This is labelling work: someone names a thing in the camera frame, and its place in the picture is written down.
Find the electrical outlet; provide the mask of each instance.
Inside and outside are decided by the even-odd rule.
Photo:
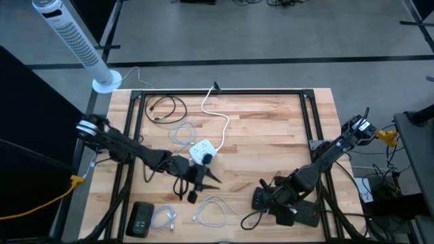
[[[204,139],[190,148],[190,156],[197,164],[201,165],[203,157],[207,154],[211,154],[213,158],[217,155],[216,149],[209,140]]]

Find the white power strip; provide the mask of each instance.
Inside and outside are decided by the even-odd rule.
[[[190,156],[197,164],[202,164],[202,159],[205,155],[210,154],[212,158],[217,155],[217,150],[212,146],[209,140],[202,140],[190,148]]]

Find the concrete floor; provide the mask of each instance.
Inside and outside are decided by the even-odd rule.
[[[108,61],[433,54],[419,29],[401,26],[400,20],[412,18],[396,0],[310,0],[287,9],[265,2],[239,7],[232,1],[215,6],[126,1],[113,41],[122,48],[112,51]],[[0,28],[8,30],[0,43],[25,64],[77,62],[30,0],[0,2]],[[425,81],[427,75],[434,76],[433,66],[434,61],[183,66],[142,68],[142,78],[156,88],[209,87],[213,81],[222,87],[331,87],[341,123],[369,106],[370,121],[383,127],[391,124],[394,113],[434,102],[434,84]],[[128,70],[118,68],[122,75]],[[78,109],[86,110],[92,78],[85,70],[35,72]],[[121,88],[148,87],[133,73]],[[99,95],[96,113],[106,113],[109,101],[109,95]],[[384,152],[384,144],[374,142],[358,151]],[[91,156],[85,153],[81,171]],[[386,167],[384,155],[353,155],[353,166],[373,163]],[[404,151],[395,155],[394,164],[399,169],[408,166]],[[372,170],[354,172],[363,176]],[[411,170],[400,177],[400,185],[405,194],[419,191]],[[65,240],[77,238],[88,187],[75,191]]]

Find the wooden table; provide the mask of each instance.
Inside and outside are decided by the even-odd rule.
[[[113,92],[108,110],[108,119],[118,129],[123,129],[125,116],[131,90]],[[321,119],[324,138],[332,140],[340,135],[340,124],[330,89],[315,89],[315,96]],[[204,114],[201,111],[203,96],[179,96],[188,106],[188,115],[185,120],[195,123],[197,127],[196,142],[207,138],[217,147],[221,142],[222,128],[225,119]],[[154,117],[170,112],[172,102],[162,102],[153,112]],[[222,180],[223,184],[210,179],[206,184],[219,186],[220,190],[205,190],[199,193],[196,204],[190,204],[172,192],[175,178],[167,174],[156,174],[150,183],[143,180],[143,164],[136,161],[134,179],[130,197],[129,210],[135,201],[145,201],[155,204],[155,209],[162,205],[173,205],[178,217],[175,220],[175,230],[165,229],[161,232],[149,230],[146,239],[137,239],[125,236],[127,242],[302,242],[323,241],[321,224],[317,228],[295,224],[292,227],[275,224],[274,216],[262,218],[259,226],[252,231],[242,230],[241,218],[225,207],[228,214],[228,223],[221,228],[202,226],[192,220],[199,204],[210,195],[220,195],[229,204],[242,214],[252,212],[250,207],[252,193],[260,178],[271,180],[277,171],[286,176],[298,167],[311,163],[307,146],[307,137],[304,130],[300,99],[294,95],[218,95],[211,96],[206,103],[206,110],[223,113],[231,118],[226,130],[224,146],[212,162],[212,171]],[[315,126],[311,109],[308,106],[310,122],[313,132]],[[181,106],[173,115],[173,119],[182,116]],[[151,123],[146,117],[143,119],[141,135],[143,144],[151,148],[163,148],[170,151],[179,149],[179,145],[171,143],[167,136],[167,129],[174,124],[161,126]],[[184,157],[189,157],[186,147],[180,151]],[[339,162],[350,172],[351,166],[347,157]],[[116,165],[113,162],[99,164],[94,172],[90,194],[87,199],[85,217],[81,225],[80,237],[88,235],[100,221],[109,207]],[[357,190],[347,175],[337,165],[332,168],[332,176],[338,204],[345,213],[362,214]],[[315,193],[307,197],[314,201]],[[117,232],[118,209],[115,216],[113,236]],[[201,218],[206,222],[221,222],[222,214],[217,206],[209,204],[202,212]],[[363,233],[365,221],[363,218],[349,216],[356,229]],[[329,215],[330,228],[336,236],[333,217]]]

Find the black metal frame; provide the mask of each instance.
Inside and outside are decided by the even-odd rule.
[[[130,132],[130,127],[132,123],[132,115],[134,112],[134,104],[136,103],[137,99],[140,98],[140,103],[138,107],[138,116],[136,121],[136,128],[134,130],[134,139],[137,140],[140,135],[140,128],[142,125],[142,118],[143,118],[143,112],[144,112],[144,101],[146,98],[146,95],[206,95],[207,90],[205,89],[188,89],[188,90],[134,90],[131,93],[130,96],[130,103],[128,105],[127,110],[127,116],[125,119],[125,129],[124,134],[128,135]],[[246,94],[260,94],[260,95],[273,95],[273,94],[287,94],[287,95],[298,95],[300,98],[300,106],[302,109],[302,116],[304,121],[304,128],[306,130],[306,136],[307,136],[307,144],[310,151],[310,157],[311,160],[313,158],[313,151],[311,150],[311,143],[310,141],[313,140],[313,134],[311,130],[311,124],[309,122],[309,114],[308,114],[308,108],[306,100],[309,100],[311,103],[312,108],[312,114],[313,114],[313,120],[315,122],[315,129],[317,132],[317,139],[323,140],[323,132],[321,128],[321,121],[319,119],[319,113],[318,108],[315,100],[315,92],[313,89],[223,89],[219,94],[222,95],[246,95]],[[130,162],[130,165],[128,167],[128,173],[127,173],[127,179],[125,180],[125,184],[132,184],[132,176],[134,174],[134,164],[135,160]],[[118,165],[115,175],[115,181],[113,184],[113,191],[112,191],[112,197],[111,201],[116,198],[117,193],[119,192],[119,187],[121,183],[121,176],[122,176],[123,168],[122,166]],[[336,193],[334,190],[333,185],[333,179],[330,170],[325,173],[325,178],[327,182],[327,188],[330,192],[330,195],[332,196],[333,200],[337,202],[336,199]],[[123,240],[123,236],[125,233],[125,223],[127,219],[127,209],[128,209],[128,201],[130,199],[130,193],[128,193],[127,197],[124,199],[122,210],[121,210],[121,217],[119,219],[119,228],[117,232],[117,239]],[[320,199],[320,205],[321,208],[325,209],[324,207],[324,200]],[[343,234],[343,228],[342,224],[340,223],[339,219],[334,216],[334,221],[337,229],[337,235],[338,239],[344,239]],[[323,225],[323,232],[324,237],[326,240],[329,240],[332,238],[332,233],[330,231],[330,225],[328,222],[328,215],[326,212],[321,212],[321,223]],[[113,228],[113,217],[110,219],[110,224],[106,228],[106,232],[104,235],[105,240],[109,240],[111,238],[112,234],[112,228]]]

